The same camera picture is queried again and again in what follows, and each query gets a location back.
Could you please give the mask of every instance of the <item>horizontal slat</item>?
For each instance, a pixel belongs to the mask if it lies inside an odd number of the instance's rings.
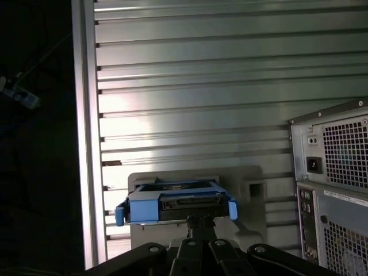
[[[97,65],[366,51],[365,44],[361,41],[368,41],[367,33],[102,44],[100,48],[97,48]]]
[[[264,174],[279,174],[292,171],[290,154],[248,156],[238,158],[206,159],[185,162],[134,164],[132,166],[103,167],[103,184],[111,189],[127,189],[128,177],[132,173],[150,171],[196,170],[235,166],[261,166]]]
[[[129,225],[126,226],[107,226],[106,227],[106,235],[129,235],[131,233],[131,227]]]
[[[267,179],[267,198],[293,197],[296,193],[296,184],[293,178]]]
[[[227,143],[216,145],[198,145],[191,147],[176,147],[176,148],[161,148],[161,149],[149,149],[149,150],[135,150],[133,152],[115,152],[102,154],[102,161],[114,161],[120,160],[123,163],[126,162],[139,162],[142,161],[154,161],[154,160],[181,160],[193,158],[202,155],[215,155],[215,154],[229,154],[233,153],[243,156],[247,155],[247,152],[262,151],[263,154],[267,154],[267,150],[279,150],[288,149],[290,145],[289,139],[281,139],[275,141],[260,141],[260,142],[248,142],[248,143]]]
[[[126,66],[101,67],[97,77],[99,81],[122,78],[143,78],[154,76],[177,76],[196,74],[220,74],[226,72],[247,72],[266,70],[293,70],[301,68],[319,68],[325,66],[349,66],[368,63],[368,54],[344,53],[343,55],[309,55],[250,58],[236,60],[207,60],[200,62],[173,62],[159,64],[131,64]]]
[[[296,201],[272,202],[272,203],[266,204],[266,213],[297,210],[297,208],[298,208],[298,204],[296,203]]]
[[[368,28],[368,12],[284,14],[273,16],[229,16],[161,18],[112,22],[96,26],[96,42],[109,43],[195,37],[270,35],[273,33],[321,32]]]
[[[214,110],[192,112],[176,110],[172,114],[102,118],[100,119],[100,135],[101,137],[108,137],[283,125],[290,118],[342,102],[344,101],[313,102],[310,104],[294,103],[292,105],[277,103],[266,106],[239,107],[237,109],[216,108]]]
[[[125,18],[173,17],[208,14],[237,14],[306,9],[331,9],[334,7],[359,7],[366,1],[227,1],[216,5],[213,1],[99,1],[95,4],[96,20]]]
[[[286,247],[300,244],[298,225],[267,228],[268,244],[274,247]]]
[[[116,206],[126,199],[128,190],[105,191],[103,194],[105,210],[110,211],[115,210]]]
[[[126,89],[132,87],[151,87],[151,86],[173,86],[173,85],[198,85],[206,83],[213,85],[215,83],[230,82],[253,82],[253,81],[271,81],[277,79],[302,79],[317,78],[324,76],[356,76],[364,75],[368,72],[368,65],[354,65],[349,67],[330,67],[330,68],[295,68],[293,70],[265,70],[259,72],[232,72],[223,74],[203,74],[187,76],[169,76],[155,78],[135,78],[110,80],[98,83],[98,89]]]
[[[295,210],[266,213],[266,223],[279,223],[282,221],[297,221],[298,213]]]
[[[251,141],[270,141],[278,139],[288,139],[287,130],[259,131],[257,129],[230,129],[229,134],[216,134],[216,132],[190,132],[168,133],[161,136],[133,136],[121,137],[118,139],[107,140],[101,143],[102,152],[128,150],[128,149],[145,149],[154,147],[173,147],[178,145],[206,145],[206,144],[222,144],[222,143],[238,143]]]
[[[368,67],[365,67],[363,71],[368,72]],[[243,103],[307,101],[339,97],[336,92],[345,90],[351,91],[351,97],[364,97],[367,94],[366,86],[368,86],[368,78],[361,76],[341,77],[339,79],[306,79],[298,82],[287,80],[282,83],[246,84],[235,82],[205,87],[160,87],[146,91],[101,94],[99,95],[99,111],[101,113],[131,112]]]

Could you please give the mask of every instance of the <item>computer tower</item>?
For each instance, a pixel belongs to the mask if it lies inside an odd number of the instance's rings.
[[[303,258],[368,275],[368,98],[291,119]]]
[[[368,195],[297,184],[304,259],[341,275],[367,276]]]

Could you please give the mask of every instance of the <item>metal frame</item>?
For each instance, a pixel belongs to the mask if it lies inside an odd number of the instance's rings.
[[[72,1],[85,267],[107,260],[93,0]]]
[[[290,125],[300,124],[302,122],[312,121],[315,119],[326,118],[339,113],[356,110],[359,108],[368,108],[368,97],[356,99],[354,101],[346,102],[341,105],[332,106],[323,110],[309,113],[289,120]]]

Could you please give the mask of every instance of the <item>dark background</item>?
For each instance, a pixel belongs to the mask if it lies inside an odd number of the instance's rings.
[[[0,76],[9,78],[72,32],[70,0],[0,0],[0,19]],[[0,267],[78,273],[84,263],[72,36],[20,86],[42,104],[30,112],[0,94]]]

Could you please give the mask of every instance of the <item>cable connector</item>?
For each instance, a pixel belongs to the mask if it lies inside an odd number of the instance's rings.
[[[41,105],[41,99],[22,87],[9,89],[6,87],[7,79],[0,77],[0,93],[7,95],[9,98],[19,102],[22,106],[33,110]]]

